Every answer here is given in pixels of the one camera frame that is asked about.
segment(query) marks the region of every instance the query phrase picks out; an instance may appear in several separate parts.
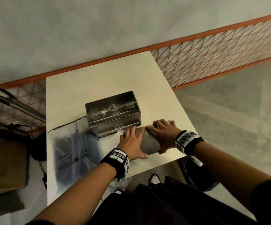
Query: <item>forearm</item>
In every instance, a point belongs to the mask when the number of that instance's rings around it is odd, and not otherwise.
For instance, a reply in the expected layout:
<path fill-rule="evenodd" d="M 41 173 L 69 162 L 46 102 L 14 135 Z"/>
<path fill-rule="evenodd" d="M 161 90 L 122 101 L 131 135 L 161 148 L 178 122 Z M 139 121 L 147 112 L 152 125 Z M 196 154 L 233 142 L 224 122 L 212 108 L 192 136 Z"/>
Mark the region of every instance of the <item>forearm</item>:
<path fill-rule="evenodd" d="M 270 175 L 205 142 L 197 143 L 193 155 L 250 211 L 252 191 L 260 183 L 271 179 Z"/>
<path fill-rule="evenodd" d="M 48 220 L 55 225 L 84 225 L 95 211 L 107 186 L 116 176 L 116 169 L 102 163 L 81 178 L 34 220 Z"/>

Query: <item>transparent plastic bag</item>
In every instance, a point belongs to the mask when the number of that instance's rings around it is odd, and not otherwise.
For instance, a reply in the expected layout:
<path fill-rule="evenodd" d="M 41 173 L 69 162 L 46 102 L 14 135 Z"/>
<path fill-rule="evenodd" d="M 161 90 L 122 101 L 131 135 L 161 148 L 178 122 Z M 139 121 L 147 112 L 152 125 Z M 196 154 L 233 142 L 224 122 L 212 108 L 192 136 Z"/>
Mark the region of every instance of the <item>transparent plastic bag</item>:
<path fill-rule="evenodd" d="M 50 133 L 58 186 L 68 186 L 94 169 L 102 160 L 98 138 L 83 117 Z"/>

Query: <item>left hand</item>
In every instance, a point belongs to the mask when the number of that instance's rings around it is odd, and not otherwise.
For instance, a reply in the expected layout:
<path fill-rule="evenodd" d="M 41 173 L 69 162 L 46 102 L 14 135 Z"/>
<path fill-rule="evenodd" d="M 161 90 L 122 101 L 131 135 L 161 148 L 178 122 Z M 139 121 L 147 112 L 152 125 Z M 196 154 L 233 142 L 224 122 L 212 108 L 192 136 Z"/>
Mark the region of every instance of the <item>left hand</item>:
<path fill-rule="evenodd" d="M 148 159 L 149 155 L 143 153 L 140 148 L 145 127 L 141 129 L 137 137 L 135 136 L 135 129 L 135 126 L 128 128 L 125 138 L 123 135 L 120 136 L 120 143 L 117 148 L 123 150 L 128 155 L 130 161 L 138 158 Z"/>

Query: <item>white table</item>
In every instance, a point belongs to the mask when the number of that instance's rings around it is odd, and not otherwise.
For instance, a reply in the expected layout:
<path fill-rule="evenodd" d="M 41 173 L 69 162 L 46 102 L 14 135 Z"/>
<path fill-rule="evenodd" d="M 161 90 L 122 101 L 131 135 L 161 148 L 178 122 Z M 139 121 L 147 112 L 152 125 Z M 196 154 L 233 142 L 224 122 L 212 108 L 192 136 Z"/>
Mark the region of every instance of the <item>white table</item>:
<path fill-rule="evenodd" d="M 86 115 L 85 103 L 133 90 L 141 109 L 142 125 L 154 120 L 174 120 L 183 130 L 195 131 L 160 68 L 149 51 L 88 66 L 46 79 L 47 132 Z M 119 135 L 101 138 L 103 155 L 119 143 Z M 176 148 L 165 154 L 153 154 L 147 160 L 130 163 L 128 177 L 183 157 Z M 51 204 L 57 192 L 52 142 L 47 137 L 47 200 Z"/>

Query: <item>right hand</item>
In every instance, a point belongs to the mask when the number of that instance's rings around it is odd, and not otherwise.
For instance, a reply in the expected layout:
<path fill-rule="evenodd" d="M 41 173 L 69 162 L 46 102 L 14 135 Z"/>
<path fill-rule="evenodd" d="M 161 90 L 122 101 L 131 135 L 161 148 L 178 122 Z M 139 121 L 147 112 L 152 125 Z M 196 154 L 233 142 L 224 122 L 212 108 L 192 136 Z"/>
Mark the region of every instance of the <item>right hand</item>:
<path fill-rule="evenodd" d="M 168 149 L 175 147 L 175 140 L 178 134 L 182 131 L 176 127 L 175 121 L 171 121 L 169 125 L 164 119 L 153 122 L 154 127 L 146 126 L 155 139 L 160 143 L 159 154 L 165 153 Z"/>

